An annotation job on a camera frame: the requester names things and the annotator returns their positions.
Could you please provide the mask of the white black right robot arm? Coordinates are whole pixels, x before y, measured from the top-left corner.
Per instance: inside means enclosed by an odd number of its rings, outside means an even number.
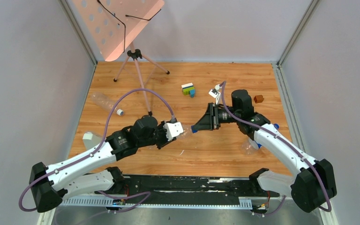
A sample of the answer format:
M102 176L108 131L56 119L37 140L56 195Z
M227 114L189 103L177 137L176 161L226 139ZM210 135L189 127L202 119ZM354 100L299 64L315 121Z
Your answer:
M315 159L287 140L274 124L254 110L247 90L233 91L231 99L231 106L209 103L191 130L217 130L224 123L236 123L240 132L248 136L251 147L266 148L292 173L287 176L267 168L258 170L249 176L252 194L259 196L270 191L291 197L304 212L330 204L338 193L332 164L326 159Z

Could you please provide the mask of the coloured toy brick stack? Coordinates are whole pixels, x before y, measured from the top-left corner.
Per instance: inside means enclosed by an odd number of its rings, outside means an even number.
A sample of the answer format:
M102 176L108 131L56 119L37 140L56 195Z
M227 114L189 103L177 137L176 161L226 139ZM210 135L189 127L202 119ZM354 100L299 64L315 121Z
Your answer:
M196 91L195 91L195 87L194 87L194 85L193 85L192 82L183 84L183 85L181 86L181 89L182 89L182 93L183 93L184 96L187 96L187 95L188 95L188 96L190 96L191 98L194 98L194 97L195 97Z

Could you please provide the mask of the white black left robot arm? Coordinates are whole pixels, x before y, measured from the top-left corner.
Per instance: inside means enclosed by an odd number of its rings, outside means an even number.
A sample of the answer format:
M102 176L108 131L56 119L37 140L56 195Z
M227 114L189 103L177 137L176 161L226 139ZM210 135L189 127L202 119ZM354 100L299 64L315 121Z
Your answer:
M184 132L177 121L158 122L144 115L131 126L115 131L82 154L65 161L33 165L30 175L32 196L39 213L50 211L76 195L110 190L121 193L125 181L118 168L109 167L90 174L91 170L134 155L139 148L158 149L175 141Z

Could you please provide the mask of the brown small block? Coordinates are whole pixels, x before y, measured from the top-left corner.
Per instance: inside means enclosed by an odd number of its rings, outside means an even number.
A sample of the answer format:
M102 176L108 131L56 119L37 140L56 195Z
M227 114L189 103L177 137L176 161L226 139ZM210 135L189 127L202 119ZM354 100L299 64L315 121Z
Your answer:
M256 95L254 96L253 100L256 104L262 103L264 101L264 97L263 95Z

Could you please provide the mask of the clear bottle white cap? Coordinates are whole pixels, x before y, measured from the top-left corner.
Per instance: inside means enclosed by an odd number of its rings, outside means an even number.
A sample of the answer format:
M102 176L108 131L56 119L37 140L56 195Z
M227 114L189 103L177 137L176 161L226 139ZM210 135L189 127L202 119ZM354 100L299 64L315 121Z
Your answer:
M101 92L93 92L90 98L95 105L106 110L107 112L110 112L112 109L114 109L114 114L117 114L118 116L124 115L124 111L118 106L115 107L116 102L110 99L107 95Z

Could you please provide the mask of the pink music stand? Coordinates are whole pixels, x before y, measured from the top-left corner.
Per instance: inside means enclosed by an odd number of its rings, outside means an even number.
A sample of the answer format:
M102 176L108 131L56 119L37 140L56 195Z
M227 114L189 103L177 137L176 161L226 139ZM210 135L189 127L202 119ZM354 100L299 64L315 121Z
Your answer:
M146 59L166 74L170 71L135 48L134 40L161 11L162 0L73 0L104 61L117 60L123 53L133 59L140 86L143 81L139 60Z

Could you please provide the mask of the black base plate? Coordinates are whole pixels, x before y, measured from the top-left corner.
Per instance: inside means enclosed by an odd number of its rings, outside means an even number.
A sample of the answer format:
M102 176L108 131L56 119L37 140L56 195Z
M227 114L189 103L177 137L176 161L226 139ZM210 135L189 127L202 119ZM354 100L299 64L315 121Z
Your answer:
M240 197L278 197L257 187L249 178L196 177L125 174L119 187L106 190L109 195L135 195L150 192L145 204L238 205Z

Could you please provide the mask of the white carton with cap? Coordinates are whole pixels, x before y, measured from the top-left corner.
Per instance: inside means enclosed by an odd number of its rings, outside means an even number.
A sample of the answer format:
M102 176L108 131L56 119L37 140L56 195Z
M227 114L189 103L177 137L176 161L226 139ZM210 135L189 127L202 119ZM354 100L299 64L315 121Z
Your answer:
M103 137L99 134L95 134L93 132L85 132L82 137L83 144L86 150L93 149L94 147L98 146Z

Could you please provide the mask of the clear bottle blue cap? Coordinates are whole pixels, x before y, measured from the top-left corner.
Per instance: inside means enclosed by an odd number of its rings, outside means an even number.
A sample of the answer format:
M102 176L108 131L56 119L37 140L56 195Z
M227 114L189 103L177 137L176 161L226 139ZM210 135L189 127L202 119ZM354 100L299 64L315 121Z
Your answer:
M280 133L276 124L264 124L248 132L246 136L243 148L247 154L253 154L263 148L275 153L279 148Z

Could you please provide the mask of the clear Pepsi bottle blue label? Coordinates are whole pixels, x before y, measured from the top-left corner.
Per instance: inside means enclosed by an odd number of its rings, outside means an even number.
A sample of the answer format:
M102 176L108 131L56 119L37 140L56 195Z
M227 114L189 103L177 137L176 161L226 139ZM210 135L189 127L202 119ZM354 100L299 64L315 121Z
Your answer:
M189 138L190 136L192 136L193 131L192 131L192 125L191 124L183 124L182 127L183 127L183 132L180 133L178 136L174 137L172 140L161 144L160 147L158 147L157 144L154 144L154 145L148 146L147 149L149 149L149 150L162 149L166 145L168 145L168 144L170 144L172 142L183 140L183 139L186 139L186 138Z

